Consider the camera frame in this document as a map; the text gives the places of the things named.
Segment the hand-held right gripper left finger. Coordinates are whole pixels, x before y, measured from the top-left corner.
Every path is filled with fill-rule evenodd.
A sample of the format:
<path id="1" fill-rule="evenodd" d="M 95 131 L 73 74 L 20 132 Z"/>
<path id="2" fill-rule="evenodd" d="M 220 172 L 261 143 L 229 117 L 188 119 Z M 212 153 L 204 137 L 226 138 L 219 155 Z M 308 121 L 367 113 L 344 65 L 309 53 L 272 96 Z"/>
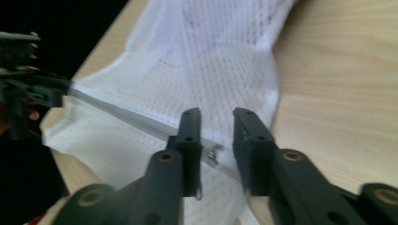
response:
<path id="1" fill-rule="evenodd" d="M 181 114 L 175 136 L 170 136 L 167 147 L 182 156 L 185 197 L 202 197 L 201 144 L 202 115 L 199 108 L 186 110 Z"/>

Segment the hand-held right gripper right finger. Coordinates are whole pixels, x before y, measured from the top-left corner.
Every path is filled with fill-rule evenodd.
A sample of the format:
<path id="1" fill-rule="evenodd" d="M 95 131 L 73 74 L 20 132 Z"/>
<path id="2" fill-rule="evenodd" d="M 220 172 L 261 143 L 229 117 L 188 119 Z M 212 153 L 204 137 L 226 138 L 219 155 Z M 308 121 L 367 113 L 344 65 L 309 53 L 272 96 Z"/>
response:
<path id="1" fill-rule="evenodd" d="M 255 112 L 235 108 L 233 152 L 241 184 L 252 196 L 267 196 L 271 160 L 277 149 L 274 138 Z"/>

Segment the white mesh laundry bag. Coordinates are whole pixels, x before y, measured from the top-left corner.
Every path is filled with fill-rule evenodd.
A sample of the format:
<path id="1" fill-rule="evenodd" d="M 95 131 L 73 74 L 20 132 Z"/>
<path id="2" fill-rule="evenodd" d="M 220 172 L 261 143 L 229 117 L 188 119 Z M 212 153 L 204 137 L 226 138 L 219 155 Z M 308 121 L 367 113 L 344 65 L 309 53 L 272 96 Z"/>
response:
<path id="1" fill-rule="evenodd" d="M 203 197 L 185 201 L 185 225 L 233 225 L 246 198 L 232 151 L 235 108 L 270 124 L 279 100 L 273 46 L 298 0 L 150 0 L 111 65 L 78 80 L 47 146 L 122 188 L 202 114 Z"/>

